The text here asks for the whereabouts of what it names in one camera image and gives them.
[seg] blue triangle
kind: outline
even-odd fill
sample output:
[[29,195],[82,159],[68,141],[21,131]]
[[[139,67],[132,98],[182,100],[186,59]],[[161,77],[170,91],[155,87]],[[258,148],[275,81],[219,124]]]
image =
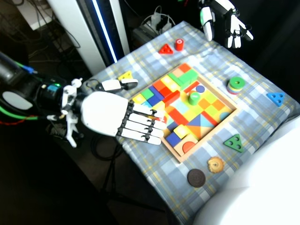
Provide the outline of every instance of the blue triangle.
[[271,99],[272,102],[275,103],[275,105],[280,107],[283,103],[285,93],[283,93],[283,92],[274,92],[274,93],[268,93],[267,96],[268,96],[269,99]]
[[190,121],[187,125],[189,126],[200,126],[200,115],[197,115],[192,121]]
[[207,127],[207,128],[215,127],[214,125],[212,125],[211,122],[208,121],[208,119],[205,118],[205,116],[203,116],[202,114],[200,114],[200,116],[201,116],[201,121],[200,121],[201,127]]

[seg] tablecloth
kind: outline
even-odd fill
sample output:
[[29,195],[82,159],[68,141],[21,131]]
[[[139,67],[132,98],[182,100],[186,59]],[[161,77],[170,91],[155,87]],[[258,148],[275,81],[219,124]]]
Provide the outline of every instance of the tablecloth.
[[[174,50],[172,55],[158,53],[165,43],[174,49],[174,42],[178,38],[185,41],[183,51]],[[206,41],[201,31],[186,22],[181,22],[131,52],[93,76],[93,79],[100,82],[116,79],[122,73],[131,70],[133,77],[139,81],[138,86],[119,93],[130,99],[183,62],[187,62],[235,101],[242,108],[241,112],[181,164],[163,144],[157,146],[130,139],[118,140],[180,223],[191,224],[200,207],[277,127],[288,118],[300,114],[300,105],[285,94],[283,105],[277,107],[266,94],[283,92],[280,88],[218,43]],[[226,90],[226,84],[233,76],[240,76],[246,81],[244,89],[237,96],[229,94]],[[91,86],[96,84],[97,82],[89,81]],[[86,93],[92,92],[85,84],[82,90]],[[245,149],[243,153],[223,145],[225,140],[237,133],[240,134]],[[207,161],[213,156],[219,156],[225,162],[224,170],[220,173],[213,174],[208,170]],[[194,168],[202,170],[206,176],[205,185],[200,188],[192,187],[187,180],[187,173]]]

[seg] blue block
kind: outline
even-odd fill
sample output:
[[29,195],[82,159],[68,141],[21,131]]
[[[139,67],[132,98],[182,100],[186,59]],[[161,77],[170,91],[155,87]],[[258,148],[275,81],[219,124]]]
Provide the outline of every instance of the blue block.
[[151,98],[149,98],[147,102],[149,102],[152,107],[155,106],[158,102],[160,102],[160,99],[154,95]]
[[178,124],[176,122],[173,122],[167,128],[172,132],[176,127],[178,127]]
[[152,108],[149,102],[145,101],[142,105],[148,106],[149,108]]
[[149,89],[152,91],[152,93],[154,94],[154,96],[156,96],[157,98],[159,98],[159,100],[164,100],[164,96],[162,96],[158,90],[155,89],[155,87],[151,86],[149,87]]
[[167,140],[167,142],[169,142],[169,144],[174,148],[176,144],[178,144],[181,139],[177,136],[177,134],[175,134],[174,132],[172,132],[169,136],[167,136],[165,138]]
[[268,93],[268,98],[271,99],[272,102],[275,103],[278,107],[280,107],[283,103],[283,99],[285,97],[285,94],[283,92],[274,92],[274,93]]

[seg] blue light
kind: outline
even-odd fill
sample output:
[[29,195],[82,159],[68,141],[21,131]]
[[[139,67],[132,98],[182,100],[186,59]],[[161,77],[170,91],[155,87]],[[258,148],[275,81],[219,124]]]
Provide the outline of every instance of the blue light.
[[92,0],[92,1],[93,1],[93,5],[94,5],[94,7],[95,7],[96,13],[97,13],[99,22],[100,22],[100,24],[101,24],[102,30],[103,30],[103,32],[104,32],[104,36],[105,36],[106,41],[107,41],[107,43],[108,43],[108,47],[109,47],[109,49],[111,50],[113,60],[114,60],[114,62],[117,62],[117,58],[116,58],[116,55],[115,55],[115,53],[114,53],[112,43],[111,43],[111,41],[110,41],[110,39],[109,39],[109,36],[108,36],[107,30],[106,30],[106,27],[105,27],[105,24],[104,24],[102,15],[101,15],[101,13],[100,13],[100,10],[99,10],[99,6],[98,6],[98,3],[97,3],[97,0]]

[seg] table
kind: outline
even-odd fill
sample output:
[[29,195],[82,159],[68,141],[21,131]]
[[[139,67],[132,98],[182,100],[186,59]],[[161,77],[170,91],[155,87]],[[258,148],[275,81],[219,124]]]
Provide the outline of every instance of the table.
[[[178,38],[185,41],[182,52],[174,50],[173,55],[158,53],[165,43],[173,48]],[[300,114],[300,105],[286,94],[283,105],[277,107],[266,94],[283,92],[280,88],[218,43],[207,42],[202,32],[186,22],[181,22],[131,52],[93,76],[93,79],[99,81],[116,79],[122,73],[131,70],[133,77],[139,81],[139,85],[133,90],[123,90],[119,93],[130,99],[154,80],[183,62],[193,66],[235,101],[242,108],[238,116],[181,164],[164,145],[150,145],[124,138],[118,138],[118,140],[180,223],[191,224],[200,207],[270,137],[278,126],[288,118]],[[227,81],[236,75],[246,81],[244,89],[237,96],[226,91]],[[97,82],[89,82],[91,86],[96,84]],[[86,93],[92,92],[85,84],[82,90]],[[243,153],[223,145],[225,140],[237,133],[240,134],[245,149]],[[209,172],[207,161],[212,156],[219,156],[225,161],[225,167],[221,173]],[[187,173],[194,168],[202,170],[206,176],[206,183],[200,188],[190,186],[187,181]]]

